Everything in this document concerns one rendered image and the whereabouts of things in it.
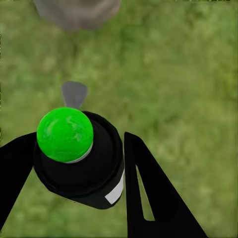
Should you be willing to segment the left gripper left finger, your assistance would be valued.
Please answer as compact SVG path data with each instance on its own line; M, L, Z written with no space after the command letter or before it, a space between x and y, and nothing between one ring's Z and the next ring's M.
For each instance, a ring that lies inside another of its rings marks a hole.
M33 132L0 148L0 231L34 165L36 140Z

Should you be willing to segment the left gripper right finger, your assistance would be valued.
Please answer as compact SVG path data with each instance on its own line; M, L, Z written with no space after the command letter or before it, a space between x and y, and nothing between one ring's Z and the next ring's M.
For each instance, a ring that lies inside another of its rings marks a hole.
M208 238L143 140L124 134L128 238ZM143 217L136 167L155 221Z

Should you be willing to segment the pesticide atomizer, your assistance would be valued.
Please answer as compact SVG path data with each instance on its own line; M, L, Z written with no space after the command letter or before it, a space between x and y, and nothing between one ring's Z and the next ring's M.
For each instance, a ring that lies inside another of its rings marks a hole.
M33 167L46 188L96 209L113 207L125 183L118 130L100 115L80 112L89 94L83 83L60 87L66 107L48 112L38 125Z

